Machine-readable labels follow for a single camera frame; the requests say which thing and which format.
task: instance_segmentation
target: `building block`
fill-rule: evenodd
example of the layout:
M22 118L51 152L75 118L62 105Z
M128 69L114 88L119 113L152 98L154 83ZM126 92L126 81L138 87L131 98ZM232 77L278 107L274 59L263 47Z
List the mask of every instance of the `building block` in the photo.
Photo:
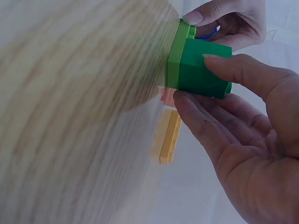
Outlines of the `building block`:
M151 149L151 157L158 163L160 163L160 154L163 147L164 139L166 136L169 120L171 117L171 110L165 110L160 118L160 122L157 126L157 131L154 139L154 146Z
M162 115L155 134L151 157L160 164L173 161L173 154L178 140L182 119L177 111L166 109Z
M232 49L216 43L194 39L196 27L180 21L177 35L167 61L165 86L205 95L224 98L232 84L210 72L203 54L231 57Z
M180 62L178 89L209 97L224 98L231 84L210 72L204 54L231 57L230 47L216 43L187 39Z
M172 162L181 124L182 124L182 119L180 118L178 112L172 111L167 132L160 153L161 164L168 164Z
M174 39L168 60L167 70L168 74L165 76L165 85L170 88L178 88L179 66L183 55L185 42L187 38L194 38L196 28L190 29L190 25L183 20L180 21L176 37Z

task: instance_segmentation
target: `yellow block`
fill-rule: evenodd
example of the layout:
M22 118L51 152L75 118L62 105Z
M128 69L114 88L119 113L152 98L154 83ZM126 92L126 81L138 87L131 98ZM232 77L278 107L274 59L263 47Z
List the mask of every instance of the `yellow block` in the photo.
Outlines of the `yellow block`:
M171 111L167 132L164 138L163 146L160 153L160 163L167 164L172 162L173 153L176 148L178 133L181 128L182 119L177 111Z
M161 149L167 132L171 112L171 110L165 110L162 113L160 123L158 124L157 131L155 134L154 146L151 149L151 157L158 163L160 163Z

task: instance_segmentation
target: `green plastic cube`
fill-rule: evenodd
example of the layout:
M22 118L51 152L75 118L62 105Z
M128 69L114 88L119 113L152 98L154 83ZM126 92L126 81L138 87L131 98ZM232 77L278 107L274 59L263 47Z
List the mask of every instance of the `green plastic cube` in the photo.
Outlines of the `green plastic cube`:
M231 91L231 83L210 72L204 64L204 54L231 57L231 47L216 43L187 39L180 62L178 89L187 92L224 98Z
M209 97L224 98L232 84L223 81L204 65L203 54L231 57L227 46L195 40L196 27L180 21L167 61L165 86Z

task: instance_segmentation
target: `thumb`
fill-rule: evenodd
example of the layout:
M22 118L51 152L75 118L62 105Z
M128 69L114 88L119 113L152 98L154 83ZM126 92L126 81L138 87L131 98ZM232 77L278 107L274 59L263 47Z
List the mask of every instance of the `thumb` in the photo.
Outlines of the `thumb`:
M233 1L212 0L184 15L183 20L193 26L204 26L235 11Z
M268 66L248 55L229 58L206 55L205 65L219 78L245 86L263 101L279 84L296 74L290 70Z

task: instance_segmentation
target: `blurred wooden object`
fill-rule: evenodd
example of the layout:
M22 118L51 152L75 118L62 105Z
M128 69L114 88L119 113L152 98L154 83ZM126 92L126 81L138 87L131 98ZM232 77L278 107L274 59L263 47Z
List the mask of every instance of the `blurred wooden object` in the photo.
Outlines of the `blurred wooden object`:
M0 223L144 224L166 0L0 2Z

